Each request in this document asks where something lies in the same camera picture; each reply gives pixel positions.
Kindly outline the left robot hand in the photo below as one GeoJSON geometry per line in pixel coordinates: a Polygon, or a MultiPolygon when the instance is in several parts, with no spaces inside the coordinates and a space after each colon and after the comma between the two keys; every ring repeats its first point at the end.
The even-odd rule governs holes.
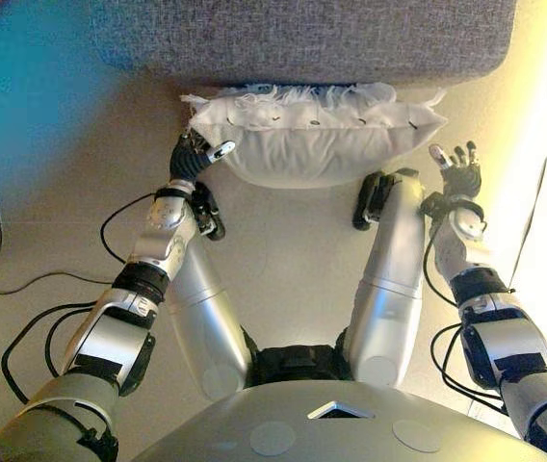
{"type": "Polygon", "coordinates": [[[236,148],[234,141],[211,145],[199,133],[182,134],[169,160],[169,179],[193,183],[209,166],[222,160],[236,148]]]}

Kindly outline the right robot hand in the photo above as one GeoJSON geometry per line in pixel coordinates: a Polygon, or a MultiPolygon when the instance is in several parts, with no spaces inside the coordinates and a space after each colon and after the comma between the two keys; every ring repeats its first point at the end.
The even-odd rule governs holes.
{"type": "Polygon", "coordinates": [[[442,146],[433,143],[429,146],[429,154],[440,169],[445,196],[475,198],[479,194],[482,186],[481,167],[473,141],[468,141],[465,148],[456,146],[453,155],[448,155],[442,146]]]}

